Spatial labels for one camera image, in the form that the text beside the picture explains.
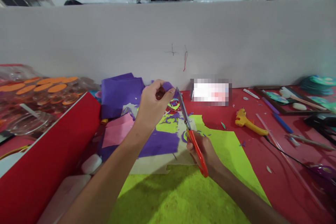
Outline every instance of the red tabletop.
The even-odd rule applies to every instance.
[[[223,122],[227,131],[235,132],[241,144],[246,142],[245,147],[242,148],[275,210],[291,223],[335,223],[335,203],[315,185],[305,168],[295,161],[291,161],[310,191],[316,196],[316,200],[277,149],[250,129],[235,125],[236,112],[244,107],[247,118],[254,120],[258,127],[264,128],[256,116],[256,113],[259,114],[283,151],[303,163],[313,162],[336,167],[336,151],[325,151],[300,141],[301,145],[295,148],[285,138],[287,132],[276,121],[272,110],[265,102],[243,92],[243,89],[232,89],[232,106],[227,107],[202,107],[187,99],[189,96],[190,92],[183,91],[183,100],[189,113],[201,114],[203,122],[211,129],[224,130],[221,125]],[[336,101],[335,97],[331,99],[329,100],[332,102]],[[303,122],[303,118],[306,116],[280,115],[280,117],[294,131],[294,134],[333,146],[315,129],[308,127]],[[272,173],[267,171],[266,166],[272,170]]]

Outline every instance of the hand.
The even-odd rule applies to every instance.
[[[168,103],[172,100],[175,88],[165,92],[163,80],[156,80],[142,91],[139,111],[136,116],[136,123],[142,127],[154,130],[162,116],[165,114]]]
[[[203,154],[206,166],[208,168],[208,173],[211,178],[218,172],[220,169],[226,169],[225,166],[222,164],[222,162],[219,160],[214,147],[211,144],[211,141],[209,138],[200,135],[197,131],[194,131],[194,136],[197,142],[197,145]],[[192,158],[194,161],[200,166],[200,160],[198,159],[196,150],[194,148],[194,145],[190,140],[188,139],[187,143],[187,149],[190,152]]]

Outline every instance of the blurred label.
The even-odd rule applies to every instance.
[[[191,79],[194,84],[193,102],[204,106],[230,106],[232,97],[232,80],[217,76]]]

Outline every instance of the scissor blade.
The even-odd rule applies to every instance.
[[[176,90],[179,93],[178,94],[178,100],[179,100],[179,103],[180,103],[180,106],[181,106],[184,122],[186,123],[188,130],[191,130],[191,126],[190,126],[190,123],[189,123],[189,117],[188,117],[187,110],[186,110],[184,102],[183,102],[182,95],[181,95],[178,87],[176,87]]]

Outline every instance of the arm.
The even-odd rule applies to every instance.
[[[237,179],[219,160],[209,138],[194,131],[199,148],[208,167],[209,176],[234,200],[251,223],[288,223],[279,213],[263,201]],[[198,162],[198,157],[191,142],[187,149]]]
[[[143,146],[162,118],[175,89],[164,93],[156,80],[141,95],[134,126],[119,147],[75,199],[61,223],[106,223],[120,190]]]

